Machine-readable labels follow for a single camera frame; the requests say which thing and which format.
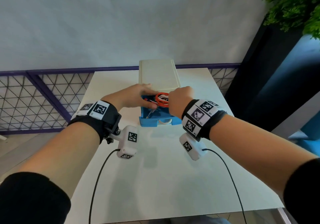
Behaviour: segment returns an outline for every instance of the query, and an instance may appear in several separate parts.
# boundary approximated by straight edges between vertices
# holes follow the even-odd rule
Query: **leaves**
[[[304,34],[320,38],[320,0],[265,0],[273,5],[264,25],[278,24],[280,29],[302,27]]]

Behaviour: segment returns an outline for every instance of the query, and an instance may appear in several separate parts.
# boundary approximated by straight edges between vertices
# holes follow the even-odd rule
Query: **black wire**
[[[223,160],[223,158],[222,158],[218,153],[216,153],[214,150],[211,150],[211,149],[202,149],[202,150],[203,150],[203,151],[211,151],[211,152],[213,152],[213,153],[217,154],[217,155],[218,155],[218,157],[220,157],[220,159],[223,161],[224,165],[226,166],[226,169],[227,169],[227,170],[228,170],[228,172],[229,172],[229,175],[230,175],[230,178],[231,178],[231,180],[232,180],[232,182],[233,182],[233,186],[234,186],[234,188],[235,188],[235,191],[237,192],[238,199],[239,199],[239,201],[240,201],[240,205],[241,205],[241,209],[242,209],[242,214],[243,214],[244,222],[245,222],[245,224],[247,224],[247,220],[246,220],[245,212],[244,212],[244,210],[243,210],[242,202],[241,202],[241,200],[240,200],[240,196],[239,196],[239,193],[238,193],[238,190],[237,190],[236,184],[235,184],[235,182],[233,181],[233,178],[232,178],[232,176],[231,176],[230,170],[229,170],[229,168],[228,168],[228,166],[227,166],[226,162],[225,162],[225,161]]]
[[[113,154],[114,152],[118,152],[118,151],[120,151],[120,149],[115,149],[115,150],[113,150],[113,151],[109,154],[109,156],[108,156],[108,157],[106,158],[106,160],[104,161],[104,163],[103,163],[103,165],[102,165],[102,167],[101,167],[101,169],[100,169],[100,172],[99,172],[99,174],[98,174],[98,178],[97,178],[97,181],[96,181],[96,185],[94,186],[94,190],[93,190],[93,194],[92,194],[92,199],[91,199],[90,212],[89,212],[89,224],[91,224],[91,211],[92,211],[92,205],[93,205],[93,203],[94,203],[94,194],[96,193],[96,189],[97,189],[97,185],[98,185],[98,181],[99,181],[99,177],[100,177],[100,175],[101,175],[102,169],[103,169],[104,165],[106,164],[107,160],[109,159],[109,157],[111,156],[111,154]]]

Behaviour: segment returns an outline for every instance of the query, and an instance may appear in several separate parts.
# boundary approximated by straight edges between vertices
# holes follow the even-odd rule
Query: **white tabletop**
[[[232,114],[207,68],[178,69],[181,86],[191,86],[195,98],[210,99]],[[138,71],[95,72],[83,104],[99,100],[138,82]],[[139,126],[140,108],[124,108],[119,128]],[[112,155],[100,176],[91,223],[114,223],[241,211],[241,206],[220,158],[207,153],[193,161],[179,142],[181,125],[138,127],[139,149],[130,160]],[[234,162],[212,142],[207,148],[225,160],[245,211],[283,207],[278,195]],[[94,185],[100,168],[118,142],[102,142],[71,199],[65,223],[88,223]]]

